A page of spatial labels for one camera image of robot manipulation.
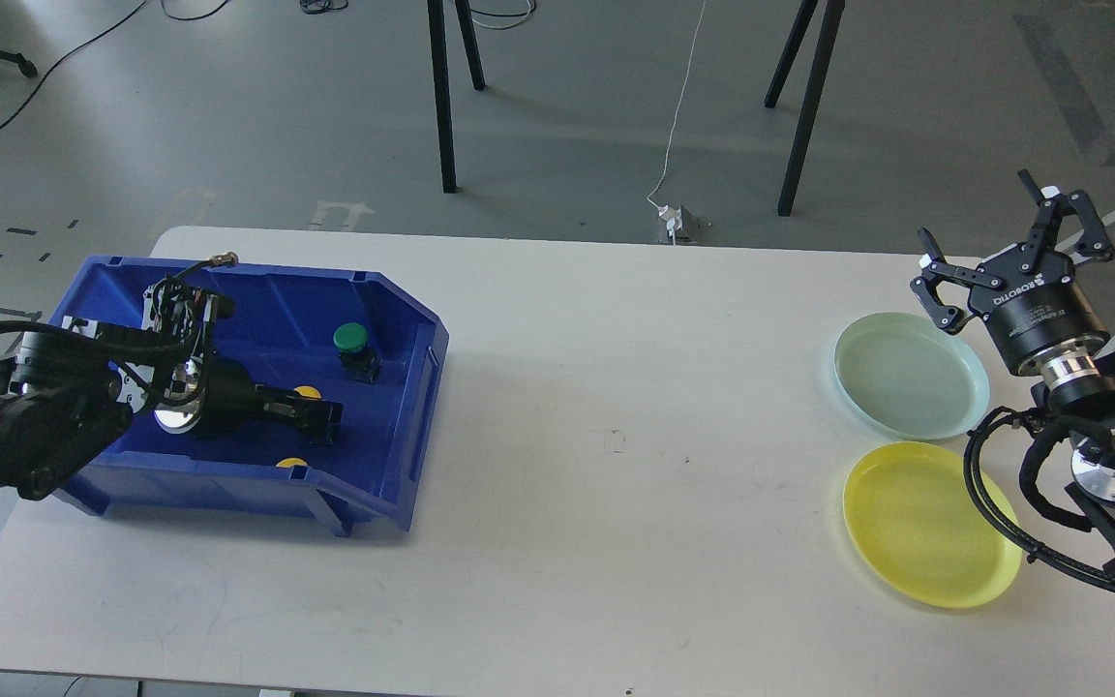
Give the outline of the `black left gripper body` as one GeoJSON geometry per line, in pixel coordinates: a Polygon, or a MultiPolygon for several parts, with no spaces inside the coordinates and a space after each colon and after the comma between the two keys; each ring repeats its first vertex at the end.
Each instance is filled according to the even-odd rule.
{"type": "Polygon", "coordinates": [[[194,358],[185,371],[190,389],[203,384],[203,393],[185,406],[156,408],[154,419],[164,432],[213,438],[239,428],[264,405],[256,381],[242,362],[220,356],[194,358]]]}

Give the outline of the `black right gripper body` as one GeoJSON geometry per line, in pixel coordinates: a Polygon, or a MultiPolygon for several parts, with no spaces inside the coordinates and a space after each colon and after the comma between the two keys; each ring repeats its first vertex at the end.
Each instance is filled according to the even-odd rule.
{"type": "Polygon", "coordinates": [[[1001,284],[970,291],[970,310],[983,318],[1009,374],[1038,375],[1040,354],[1054,346],[1082,343],[1089,352],[1097,352],[1107,343],[1111,333],[1075,281],[1072,256],[1043,253],[1027,272],[1022,263],[1021,246],[1008,246],[986,258],[975,268],[999,278],[1001,284]]]}

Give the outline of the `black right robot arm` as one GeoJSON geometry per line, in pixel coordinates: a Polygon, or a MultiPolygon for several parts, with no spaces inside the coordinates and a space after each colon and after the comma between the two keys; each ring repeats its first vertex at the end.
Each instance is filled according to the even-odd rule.
{"type": "Polygon", "coordinates": [[[1018,172],[1037,207],[1025,241],[973,267],[949,263],[928,229],[911,291],[938,330],[959,333],[979,318],[1009,374],[1035,377],[1035,405],[997,407],[969,434],[963,480],[975,509],[1028,561],[1115,594],[1115,351],[1075,269],[1106,263],[1115,246],[1087,193],[1040,187],[1018,172]],[[1097,532],[1112,559],[1092,567],[1058,552],[1017,525],[987,493],[979,455],[997,429],[1010,425],[1031,436],[1018,469],[1018,488],[1045,520],[1097,532]]]}

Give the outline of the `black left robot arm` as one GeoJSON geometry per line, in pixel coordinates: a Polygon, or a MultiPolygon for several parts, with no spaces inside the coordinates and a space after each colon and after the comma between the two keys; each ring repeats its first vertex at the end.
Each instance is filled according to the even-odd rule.
{"type": "Polygon", "coordinates": [[[266,422],[331,444],[340,403],[256,383],[219,354],[214,327],[233,314],[233,300],[190,277],[236,261],[211,256],[147,287],[138,327],[75,317],[59,326],[0,320],[0,335],[19,336],[16,351],[0,356],[0,487],[48,498],[140,413],[180,436],[212,438],[266,422]]]}

